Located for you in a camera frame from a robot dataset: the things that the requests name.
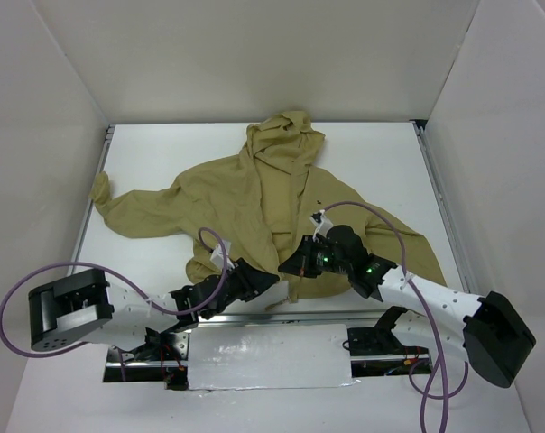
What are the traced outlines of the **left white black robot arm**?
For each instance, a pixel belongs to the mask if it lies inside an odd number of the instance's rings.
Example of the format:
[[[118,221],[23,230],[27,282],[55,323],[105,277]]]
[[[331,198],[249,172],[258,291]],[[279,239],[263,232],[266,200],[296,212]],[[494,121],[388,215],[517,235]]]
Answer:
[[[225,277],[213,274],[166,295],[119,287],[101,270],[79,272],[29,292],[31,349],[47,355],[75,343],[104,344],[148,360],[170,335],[197,327],[236,301],[249,302],[278,281],[243,259]]]

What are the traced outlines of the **tan hooded zip jacket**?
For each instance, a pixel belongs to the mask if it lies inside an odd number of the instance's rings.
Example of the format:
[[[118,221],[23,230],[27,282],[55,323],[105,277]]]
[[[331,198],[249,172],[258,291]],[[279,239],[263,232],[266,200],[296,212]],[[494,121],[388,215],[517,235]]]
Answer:
[[[370,252],[443,283],[424,235],[364,202],[354,189],[316,165],[324,142],[307,113],[287,111],[248,126],[238,154],[185,170],[166,189],[132,190],[114,197],[102,172],[89,196],[105,224],[122,236],[196,235],[208,227],[232,244],[233,259],[269,273],[276,273],[300,239],[313,231],[310,216],[327,208],[331,220],[351,226]]]

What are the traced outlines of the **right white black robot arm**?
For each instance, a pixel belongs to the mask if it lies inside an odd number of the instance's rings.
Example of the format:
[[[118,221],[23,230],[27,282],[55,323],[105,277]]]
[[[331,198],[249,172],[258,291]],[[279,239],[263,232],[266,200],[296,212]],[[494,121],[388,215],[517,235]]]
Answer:
[[[345,275],[362,298],[390,304],[376,342],[386,353],[404,345],[425,346],[417,338],[416,317],[430,312],[449,352],[469,363],[489,383],[508,388],[521,370],[536,338],[512,303],[491,291],[486,296],[451,290],[368,252],[350,226],[326,235],[305,235],[280,272],[316,278],[324,272]]]

